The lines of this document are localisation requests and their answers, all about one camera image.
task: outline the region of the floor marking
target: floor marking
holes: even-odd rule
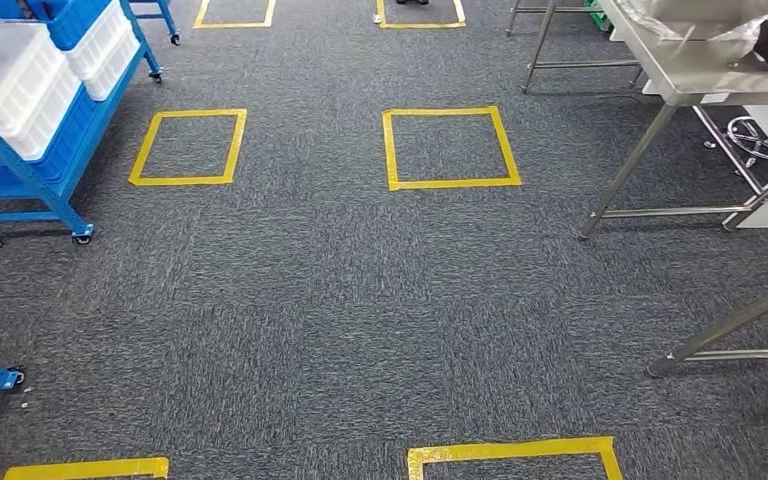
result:
[[[210,4],[210,0],[201,0],[201,7],[196,15],[196,21],[193,23],[193,28],[260,28],[271,27],[272,16],[275,14],[275,1],[268,0],[266,4],[266,18],[260,23],[204,23],[204,16],[207,15],[207,6]]]
[[[143,177],[143,168],[145,167],[148,154],[151,152],[151,146],[160,129],[160,122],[164,118],[189,118],[189,117],[216,117],[229,115],[237,117],[234,123],[234,133],[231,136],[231,147],[228,149],[228,158],[225,161],[225,171],[219,176],[200,176],[200,177]],[[231,183],[234,181],[234,170],[237,168],[237,157],[240,156],[240,145],[243,143],[243,130],[246,126],[247,110],[244,108],[218,109],[218,110],[170,110],[158,112],[151,119],[143,144],[140,147],[140,153],[137,154],[137,160],[134,162],[134,168],[128,181],[134,185],[159,186],[159,185],[218,185]]]
[[[166,478],[169,459],[166,457],[129,458],[100,462],[53,463],[10,467],[3,480],[77,480],[151,475]]]
[[[497,460],[501,458],[596,454],[602,457],[607,480],[622,480],[614,454],[614,437],[581,437],[525,443],[473,443],[408,449],[408,480],[423,480],[427,463]]]
[[[458,28],[466,26],[466,15],[463,13],[461,0],[452,0],[455,4],[455,11],[458,14],[458,21],[455,23],[387,23],[387,14],[384,9],[384,0],[376,0],[375,10],[381,22],[378,24],[381,28]]]
[[[496,131],[496,139],[505,159],[507,177],[497,178],[465,178],[458,180],[399,180],[399,171],[396,166],[396,140],[393,135],[393,117],[396,116],[457,116],[457,115],[489,115],[493,120],[493,129]],[[511,144],[502,125],[502,116],[499,108],[495,106],[482,108],[402,108],[385,110],[381,113],[381,122],[384,127],[384,154],[387,161],[387,185],[391,192],[396,190],[410,190],[422,188],[466,188],[466,187],[509,187],[522,185],[522,179],[514,162],[514,154],[511,152]]]

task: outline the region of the blue plastic bin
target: blue plastic bin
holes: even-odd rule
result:
[[[55,183],[63,178],[63,173],[75,158],[75,151],[81,144],[97,105],[98,103],[93,102],[87,94],[86,87],[81,85],[43,156],[39,160],[26,162],[43,180]],[[0,162],[0,185],[21,183],[9,168]]]
[[[51,39],[60,50],[72,50],[111,1],[67,0],[51,2],[54,19],[46,22]]]

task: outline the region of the blue shelf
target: blue shelf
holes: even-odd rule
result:
[[[107,129],[107,125],[110,123],[111,117],[113,117],[113,113],[116,111],[116,107],[122,99],[122,95],[125,93],[125,89],[128,87],[128,83],[134,76],[134,73],[136,73],[143,54],[145,54],[145,47],[140,45],[136,55],[131,59],[128,68],[125,69],[124,75],[119,79],[119,82],[110,93],[110,96],[107,97],[107,100],[103,102],[94,102],[95,106],[92,119],[87,125],[84,138],[81,139],[80,144],[77,149],[75,149],[71,161],[65,166],[64,172],[58,177],[57,181],[48,183],[58,197],[68,199],[72,196],[75,187],[78,185],[81,176],[84,174],[84,170],[92,159],[95,149],[98,147],[98,143],[101,141],[101,137],[104,135],[104,131]],[[46,155],[56,155],[56,153],[49,151],[46,152]],[[0,199],[24,199],[35,197],[36,194],[34,191],[21,183],[15,185],[0,185]]]
[[[36,167],[30,162],[25,162],[7,142],[0,136],[0,162],[4,167],[12,172],[18,179],[18,183],[13,181],[13,176],[7,176],[7,180],[0,184],[1,199],[22,199],[32,198],[42,201],[47,210],[32,211],[10,211],[0,213],[0,223],[2,222],[27,222],[27,221],[55,221],[59,220],[66,224],[72,231],[73,239],[78,243],[87,243],[93,231],[92,224],[89,224],[81,218],[72,208],[69,198],[75,190],[84,170],[92,159],[101,137],[113,112],[122,100],[122,95],[128,87],[130,79],[134,76],[137,66],[141,59],[148,63],[151,76],[159,81],[163,69],[158,65],[157,59],[146,42],[145,35],[137,24],[134,12],[131,10],[128,0],[107,0],[118,1],[122,5],[125,16],[131,22],[134,36],[140,42],[137,53],[131,59],[130,64],[117,82],[111,94],[104,102],[84,103],[81,108],[74,102],[70,108],[67,117],[64,117],[64,123],[58,132],[55,133],[52,145],[43,156],[43,162]],[[70,133],[71,130],[78,130],[83,133],[83,137],[74,141],[78,134]],[[58,140],[60,137],[68,137],[64,141]],[[58,165],[62,170],[52,170]]]

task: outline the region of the green object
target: green object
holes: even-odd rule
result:
[[[584,6],[598,7],[599,0],[584,0]],[[595,23],[596,26],[599,27],[599,30],[602,30],[603,32],[607,32],[611,28],[611,23],[608,21],[608,16],[605,15],[605,12],[591,12],[588,15],[590,15],[590,18],[591,20],[593,20],[593,23]]]

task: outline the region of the white plastic bin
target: white plastic bin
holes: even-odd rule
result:
[[[120,32],[116,46],[90,77],[84,80],[90,98],[97,102],[107,99],[139,48],[140,42],[130,28]]]
[[[32,105],[27,120],[16,131],[5,133],[0,130],[2,138],[25,160],[42,157],[81,87],[81,81],[72,73],[63,56],[48,73],[41,82],[48,88],[43,91],[40,101]]]
[[[122,6],[118,1],[111,1],[78,45],[65,53],[72,70],[87,85],[90,97],[102,101],[110,94],[138,48],[133,27]]]
[[[15,136],[64,59],[42,24],[0,23],[0,133]]]

